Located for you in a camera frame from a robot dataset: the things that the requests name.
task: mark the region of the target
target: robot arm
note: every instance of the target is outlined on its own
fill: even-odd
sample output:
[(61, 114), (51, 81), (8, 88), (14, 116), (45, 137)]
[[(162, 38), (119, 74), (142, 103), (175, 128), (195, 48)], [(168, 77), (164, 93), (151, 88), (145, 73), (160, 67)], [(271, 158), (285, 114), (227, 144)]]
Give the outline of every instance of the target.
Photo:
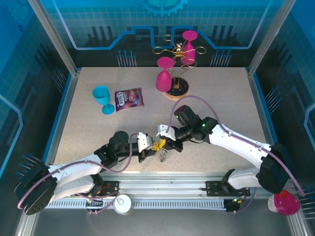
[[(118, 158), (129, 156), (128, 139), (129, 136), (126, 132), (116, 132), (109, 143), (96, 150), (94, 154), (74, 161), (79, 164), (74, 164), (74, 162), (50, 166), (46, 166), (43, 162), (34, 164), (14, 189), (19, 200), (37, 181), (57, 171), (25, 198), (21, 205), (25, 213), (27, 215), (35, 214), (50, 202), (73, 194), (101, 192), (105, 187), (104, 181), (98, 175), (103, 171), (101, 166), (112, 168), (117, 164)], [(145, 160), (147, 156), (155, 154), (155, 151), (151, 150), (153, 139), (147, 134), (139, 133), (137, 142), (131, 145), (132, 156), (138, 156), (139, 162)]]
[[(157, 136), (166, 140), (163, 149), (175, 149), (181, 152), (183, 143), (195, 138), (198, 141), (228, 149), (254, 165), (251, 169), (229, 170), (220, 183), (214, 183), (211, 187), (211, 191), (214, 193), (213, 196), (218, 196), (218, 193), (222, 192), (227, 194), (225, 196), (233, 196), (235, 192), (239, 192), (237, 190), (245, 187), (263, 187), (271, 193), (281, 192), (289, 178), (288, 174), (261, 148), (275, 154), (292, 170), (290, 158), (282, 145), (275, 144), (271, 146), (259, 143), (223, 126), (228, 131), (225, 132), (217, 120), (210, 117), (202, 120), (186, 105), (178, 108), (174, 115), (182, 127), (172, 126), (166, 132), (167, 125), (157, 126)], [(232, 133), (242, 137), (246, 142), (231, 136)], [(31, 187), (33, 188), (35, 183), (49, 174), (51, 176), (34, 188), (23, 200), (20, 207), (24, 209), (27, 215), (31, 215), (42, 210), (51, 201), (76, 193), (91, 194), (94, 197), (104, 196), (106, 193), (102, 192), (107, 192), (104, 189), (108, 185), (99, 176), (99, 173), (104, 171), (103, 167), (112, 168), (117, 164), (119, 158), (129, 156), (130, 144), (128, 140), (129, 136), (126, 132), (118, 131), (109, 140), (108, 144), (79, 160), (79, 164), (66, 163), (51, 166), (46, 166), (43, 162), (34, 164), (14, 189), (19, 200), (25, 196)], [(251, 143), (259, 145), (260, 148), (254, 147)], [(156, 150), (152, 148), (153, 146), (152, 137), (139, 133), (137, 142), (131, 144), (131, 154), (132, 156), (138, 156), (141, 163), (146, 157), (155, 155)]]
[[(196, 115), (190, 107), (184, 105), (174, 112), (175, 117), (181, 123), (182, 127), (170, 127), (167, 131), (167, 125), (157, 127), (157, 135), (166, 139), (166, 150), (175, 149), (178, 152), (183, 150), (183, 142), (195, 138), (198, 141), (204, 141), (209, 144), (218, 145), (231, 152), (245, 158), (254, 165), (254, 168), (246, 170), (229, 170), (221, 181), (221, 187), (218, 190), (233, 192), (236, 189), (245, 187), (263, 187), (271, 193), (280, 193), (288, 180), (286, 171), (261, 149), (264, 148), (275, 154), (285, 165), (292, 170), (292, 165), (286, 149), (279, 143), (271, 146), (251, 140), (241, 134), (238, 134), (226, 126), (226, 133), (218, 122), (210, 117), (203, 120)], [(241, 141), (231, 134), (242, 137), (248, 142)]]

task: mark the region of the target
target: candy bag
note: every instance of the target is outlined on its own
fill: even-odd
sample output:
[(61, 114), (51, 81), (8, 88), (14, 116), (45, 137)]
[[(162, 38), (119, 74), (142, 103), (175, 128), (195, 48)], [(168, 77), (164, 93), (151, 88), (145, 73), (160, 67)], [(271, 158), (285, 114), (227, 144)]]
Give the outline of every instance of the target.
[(115, 92), (116, 111), (129, 107), (144, 106), (141, 88)]

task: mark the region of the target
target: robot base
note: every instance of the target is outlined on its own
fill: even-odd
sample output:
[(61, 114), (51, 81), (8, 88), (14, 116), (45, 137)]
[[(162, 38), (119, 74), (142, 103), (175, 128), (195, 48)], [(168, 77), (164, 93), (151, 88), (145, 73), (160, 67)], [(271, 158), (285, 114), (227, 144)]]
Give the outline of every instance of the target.
[[(241, 189), (233, 189), (230, 186), (222, 185), (221, 181), (206, 181), (207, 197), (241, 197), (244, 192)], [(249, 189), (245, 189), (246, 197), (251, 195)]]
[(185, 96), (188, 93), (188, 83), (186, 80), (184, 80), (181, 77), (173, 77), (172, 78), (172, 88), (170, 91), (166, 92), (166, 96), (173, 99), (173, 100), (178, 100), (181, 97)]

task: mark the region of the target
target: tabletop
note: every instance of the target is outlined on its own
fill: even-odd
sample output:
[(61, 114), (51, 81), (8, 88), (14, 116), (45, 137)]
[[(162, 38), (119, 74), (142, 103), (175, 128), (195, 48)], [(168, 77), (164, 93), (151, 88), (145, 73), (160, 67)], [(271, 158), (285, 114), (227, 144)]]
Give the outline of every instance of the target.
[[(174, 75), (180, 73), (176, 68)], [(116, 131), (129, 135), (148, 133), (155, 141), (156, 126), (168, 124), (175, 101), (156, 89), (159, 67), (83, 67), (76, 85), (67, 120), (64, 126), (55, 164), (81, 159), (108, 143)], [(209, 102), (220, 120), (228, 128), (256, 141), (265, 142), (262, 126), (252, 95), (245, 68), (195, 67), (183, 74), (189, 84), (189, 95), (197, 95)], [(102, 105), (92, 96), (96, 86), (105, 85), (115, 105), (114, 94), (119, 90), (142, 88), (144, 106), (104, 115)], [(178, 106), (188, 105), (200, 116), (214, 117), (201, 101), (187, 98)], [(180, 127), (173, 118), (172, 125)], [(125, 166), (126, 160), (114, 170)], [(141, 164), (133, 157), (127, 171), (135, 172), (207, 172), (224, 173), (229, 169), (250, 168), (253, 165), (244, 158), (207, 143), (184, 143), (178, 153), (168, 151), (166, 161), (158, 155), (148, 157)]]

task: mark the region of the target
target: metal base plate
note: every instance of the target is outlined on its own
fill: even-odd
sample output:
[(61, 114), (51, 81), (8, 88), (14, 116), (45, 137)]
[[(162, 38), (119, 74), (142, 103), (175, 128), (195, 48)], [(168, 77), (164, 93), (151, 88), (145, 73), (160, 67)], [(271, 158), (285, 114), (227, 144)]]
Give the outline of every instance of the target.
[[(50, 203), (47, 209), (102, 209), (113, 198), (106, 198), (100, 202), (86, 205), (86, 199), (63, 198)], [(131, 199), (133, 209), (207, 209), (226, 210), (223, 199)]]
[(167, 91), (165, 93), (167, 96), (173, 99), (179, 99), (187, 94), (189, 86), (188, 86), (187, 81), (184, 80), (183, 78), (173, 77), (172, 85), (173, 86), (170, 89), (170, 91)]
[[(226, 193), (225, 191), (216, 191), (217, 186), (221, 185), (221, 181), (206, 181), (206, 192), (208, 197), (241, 197), (244, 195), (244, 192), (239, 189), (233, 191), (231, 194)], [(251, 195), (250, 189), (245, 191), (246, 197)]]
[(82, 193), (82, 195), (87, 196), (90, 193), (92, 193), (92, 195), (94, 197), (102, 197), (102, 196), (105, 196), (107, 194), (116, 192), (118, 190), (119, 190), (119, 181), (104, 181), (103, 185), (102, 185), (102, 189), (99, 192), (94, 190), (94, 193), (93, 192), (88, 192), (88, 193)]

